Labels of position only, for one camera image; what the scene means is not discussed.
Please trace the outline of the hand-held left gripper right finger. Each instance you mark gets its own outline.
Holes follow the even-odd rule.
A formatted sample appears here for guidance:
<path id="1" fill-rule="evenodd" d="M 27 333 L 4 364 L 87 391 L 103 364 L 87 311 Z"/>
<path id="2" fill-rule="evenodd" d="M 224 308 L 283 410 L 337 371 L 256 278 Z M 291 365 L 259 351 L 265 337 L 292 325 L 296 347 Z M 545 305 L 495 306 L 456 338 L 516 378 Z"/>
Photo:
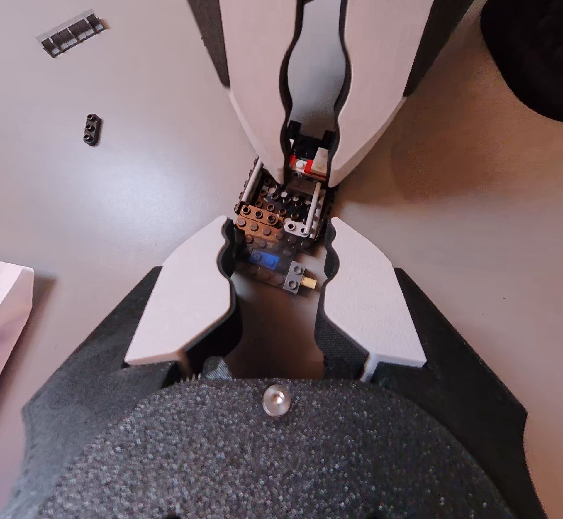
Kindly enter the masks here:
<path id="1" fill-rule="evenodd" d="M 380 363 L 422 368 L 426 355 L 395 270 L 384 253 L 339 218 L 326 230 L 326 280 L 317 311 L 325 367 L 369 382 Z"/>

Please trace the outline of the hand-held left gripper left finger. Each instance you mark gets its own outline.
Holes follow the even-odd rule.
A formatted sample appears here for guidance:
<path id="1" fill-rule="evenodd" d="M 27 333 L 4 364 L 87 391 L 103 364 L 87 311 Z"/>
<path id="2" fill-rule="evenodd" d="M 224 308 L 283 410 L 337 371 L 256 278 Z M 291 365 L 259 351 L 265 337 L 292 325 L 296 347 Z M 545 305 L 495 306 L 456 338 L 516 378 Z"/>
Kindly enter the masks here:
<path id="1" fill-rule="evenodd" d="M 176 361 L 184 370 L 202 370 L 208 357 L 237 346 L 235 246 L 234 223 L 222 215 L 165 260 L 125 355 L 128 365 Z"/>

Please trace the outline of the black lego grille piece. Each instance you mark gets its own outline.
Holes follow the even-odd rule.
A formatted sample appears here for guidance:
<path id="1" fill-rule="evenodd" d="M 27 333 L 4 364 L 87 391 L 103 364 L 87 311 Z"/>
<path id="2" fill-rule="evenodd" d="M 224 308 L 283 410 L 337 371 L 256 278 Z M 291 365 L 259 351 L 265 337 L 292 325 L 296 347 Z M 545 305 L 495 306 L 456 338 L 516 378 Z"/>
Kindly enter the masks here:
<path id="1" fill-rule="evenodd" d="M 107 29 L 106 22 L 93 9 L 88 9 L 37 36 L 36 40 L 50 57 L 57 58 Z"/>

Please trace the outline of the black lego car chassis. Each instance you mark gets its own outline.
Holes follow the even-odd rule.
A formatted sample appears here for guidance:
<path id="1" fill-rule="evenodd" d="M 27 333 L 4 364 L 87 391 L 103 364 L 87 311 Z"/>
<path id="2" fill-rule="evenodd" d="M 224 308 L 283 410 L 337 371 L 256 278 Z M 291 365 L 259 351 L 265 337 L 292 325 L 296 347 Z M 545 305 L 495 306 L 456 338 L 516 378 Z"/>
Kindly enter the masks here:
<path id="1" fill-rule="evenodd" d="M 337 187 L 328 186 L 328 155 L 334 131 L 322 138 L 306 135 L 301 123 L 287 128 L 289 160 L 285 182 L 276 182 L 264 162 L 255 159 L 235 207 L 241 238 L 238 269 L 246 275 L 297 294 L 315 290 L 302 255 L 316 253 L 326 231 Z"/>

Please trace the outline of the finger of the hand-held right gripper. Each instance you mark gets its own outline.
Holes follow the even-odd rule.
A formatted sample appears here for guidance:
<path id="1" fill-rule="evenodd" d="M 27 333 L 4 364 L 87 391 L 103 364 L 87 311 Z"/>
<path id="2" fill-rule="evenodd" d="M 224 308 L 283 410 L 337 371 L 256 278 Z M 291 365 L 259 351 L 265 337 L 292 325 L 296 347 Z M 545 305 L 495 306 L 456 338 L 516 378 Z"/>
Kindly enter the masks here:
<path id="1" fill-rule="evenodd" d="M 405 101 L 404 90 L 433 0 L 347 0 L 343 42 L 351 67 L 338 114 L 340 141 L 328 185 L 366 157 Z"/>
<path id="2" fill-rule="evenodd" d="M 297 0 L 219 0 L 230 99 L 258 158 L 279 183 L 286 110 L 280 71 L 295 32 Z"/>

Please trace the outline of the white printed paper bag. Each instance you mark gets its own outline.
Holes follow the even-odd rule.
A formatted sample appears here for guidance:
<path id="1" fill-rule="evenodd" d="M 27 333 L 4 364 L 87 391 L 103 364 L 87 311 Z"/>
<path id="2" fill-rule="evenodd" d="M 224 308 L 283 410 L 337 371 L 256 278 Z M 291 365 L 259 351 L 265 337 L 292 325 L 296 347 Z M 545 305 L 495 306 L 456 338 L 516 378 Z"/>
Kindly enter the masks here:
<path id="1" fill-rule="evenodd" d="M 1 262 L 1 371 L 30 316 L 33 284 L 32 268 Z"/>

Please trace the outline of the small black lego piece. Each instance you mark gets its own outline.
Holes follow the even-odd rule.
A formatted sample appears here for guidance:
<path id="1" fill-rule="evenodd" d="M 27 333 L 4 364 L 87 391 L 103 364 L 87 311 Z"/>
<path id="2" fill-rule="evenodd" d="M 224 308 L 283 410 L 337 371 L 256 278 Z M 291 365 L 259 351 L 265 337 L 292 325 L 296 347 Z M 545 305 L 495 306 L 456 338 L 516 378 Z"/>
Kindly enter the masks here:
<path id="1" fill-rule="evenodd" d="M 91 147 L 98 145 L 101 128 L 102 119 L 97 114 L 88 114 L 84 127 L 83 141 Z"/>

